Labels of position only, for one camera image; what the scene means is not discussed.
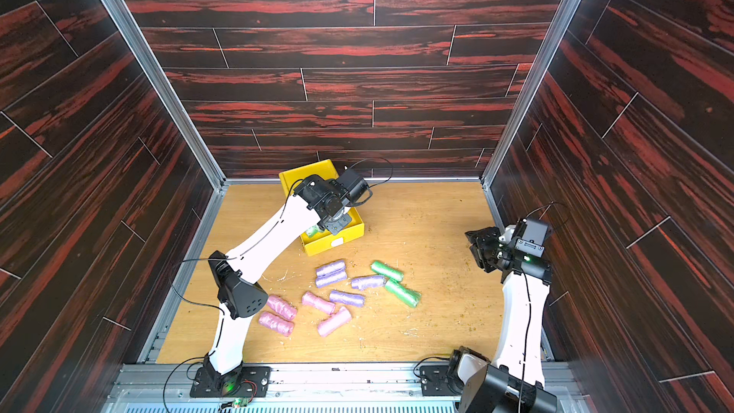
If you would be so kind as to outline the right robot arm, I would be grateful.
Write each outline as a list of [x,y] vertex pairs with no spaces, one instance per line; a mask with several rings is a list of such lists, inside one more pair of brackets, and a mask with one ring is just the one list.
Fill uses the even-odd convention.
[[477,266],[502,273],[504,315],[491,359],[468,348],[453,352],[447,376],[462,388],[459,412],[556,412],[558,399],[545,388],[541,361],[544,307],[552,266],[543,258],[550,226],[523,218],[506,229],[468,231]]

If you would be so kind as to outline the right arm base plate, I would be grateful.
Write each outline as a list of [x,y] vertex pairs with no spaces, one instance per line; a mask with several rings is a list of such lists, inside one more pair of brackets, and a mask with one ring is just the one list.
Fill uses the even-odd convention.
[[424,397],[456,397],[461,391],[449,380],[448,363],[422,364],[416,369]]

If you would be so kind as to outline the green roll bottom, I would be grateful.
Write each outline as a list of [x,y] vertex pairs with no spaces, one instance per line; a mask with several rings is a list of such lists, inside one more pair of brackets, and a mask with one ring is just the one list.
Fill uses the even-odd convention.
[[308,238],[313,238],[319,235],[319,233],[323,233],[323,230],[318,225],[311,226],[307,231],[305,231],[305,235]]

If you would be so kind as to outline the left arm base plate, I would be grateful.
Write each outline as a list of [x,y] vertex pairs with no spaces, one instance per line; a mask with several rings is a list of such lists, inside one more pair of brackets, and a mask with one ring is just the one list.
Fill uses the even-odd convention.
[[195,374],[189,396],[194,399],[265,398],[270,381],[270,366],[241,365],[225,375],[201,367]]

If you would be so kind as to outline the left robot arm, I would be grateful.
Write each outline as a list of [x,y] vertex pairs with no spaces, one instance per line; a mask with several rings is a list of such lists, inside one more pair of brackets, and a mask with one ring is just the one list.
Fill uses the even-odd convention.
[[329,180],[311,175],[289,192],[282,208],[250,238],[225,254],[210,256],[223,315],[205,361],[209,374],[221,377],[241,366],[252,318],[268,299],[258,280],[271,263],[309,228],[339,234],[352,222],[349,210],[368,191],[365,179],[353,170]]

